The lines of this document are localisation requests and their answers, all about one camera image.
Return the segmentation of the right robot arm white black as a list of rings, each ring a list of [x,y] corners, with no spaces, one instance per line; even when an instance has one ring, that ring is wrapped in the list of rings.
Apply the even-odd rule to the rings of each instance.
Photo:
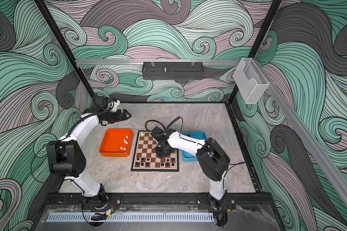
[[[245,162],[231,163],[229,156],[213,138],[199,140],[172,129],[171,126],[178,120],[183,118],[178,116],[168,126],[154,119],[145,122],[146,131],[157,142],[156,154],[162,159],[174,150],[181,150],[195,156],[202,172],[210,180],[209,199],[215,206],[220,206],[227,193],[224,187],[226,174],[234,166]]]

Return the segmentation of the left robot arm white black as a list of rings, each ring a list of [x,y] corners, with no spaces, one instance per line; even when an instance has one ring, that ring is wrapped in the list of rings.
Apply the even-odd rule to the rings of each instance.
[[[113,124],[131,118],[131,114],[118,109],[120,101],[106,96],[94,96],[91,108],[82,112],[81,118],[57,141],[46,146],[49,170],[77,187],[87,200],[108,202],[105,188],[86,170],[86,157],[81,146],[92,129],[103,122]]]

